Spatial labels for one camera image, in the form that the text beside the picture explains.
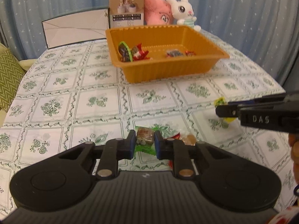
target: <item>plush toy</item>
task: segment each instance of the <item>plush toy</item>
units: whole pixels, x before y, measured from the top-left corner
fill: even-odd
[[[165,0],[144,0],[144,19],[147,25],[172,24],[170,4]]]
[[[201,27],[199,25],[194,25],[196,17],[194,16],[194,11],[188,0],[166,0],[171,5],[172,15],[177,19],[176,24],[188,25],[194,28],[196,31],[200,31]]]

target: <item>orange plastic basket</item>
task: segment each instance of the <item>orange plastic basket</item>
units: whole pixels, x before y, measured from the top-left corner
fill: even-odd
[[[188,26],[113,28],[106,30],[106,37],[113,65],[123,69],[130,83],[205,73],[219,59],[229,58],[225,51]],[[153,59],[122,62],[118,52],[121,41],[129,48],[142,43],[142,48],[149,51],[147,56]],[[170,49],[178,49],[183,54],[186,50],[194,51],[196,55],[169,58],[166,51]]]

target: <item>white and green tablecloth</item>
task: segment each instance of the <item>white and green tablecloth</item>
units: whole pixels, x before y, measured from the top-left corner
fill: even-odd
[[[104,144],[126,137],[135,126],[159,128],[165,137],[190,132],[271,168],[282,181],[276,208],[292,204],[296,183],[287,135],[241,127],[238,120],[227,126],[213,106],[221,96],[246,100],[283,89],[241,52],[202,33],[231,58],[204,75],[141,84],[127,83],[122,70],[112,66],[105,40],[45,51],[23,78],[0,130],[0,217],[15,208],[9,192],[14,173],[85,141]],[[119,167],[169,169],[168,161],[141,152],[131,161],[120,161]]]

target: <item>green pillow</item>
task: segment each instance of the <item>green pillow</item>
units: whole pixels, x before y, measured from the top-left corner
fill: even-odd
[[[25,72],[10,49],[0,56],[0,108],[8,112]]]

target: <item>product box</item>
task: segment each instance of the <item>product box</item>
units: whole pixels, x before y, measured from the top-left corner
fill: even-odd
[[[144,0],[109,0],[110,28],[144,24]]]

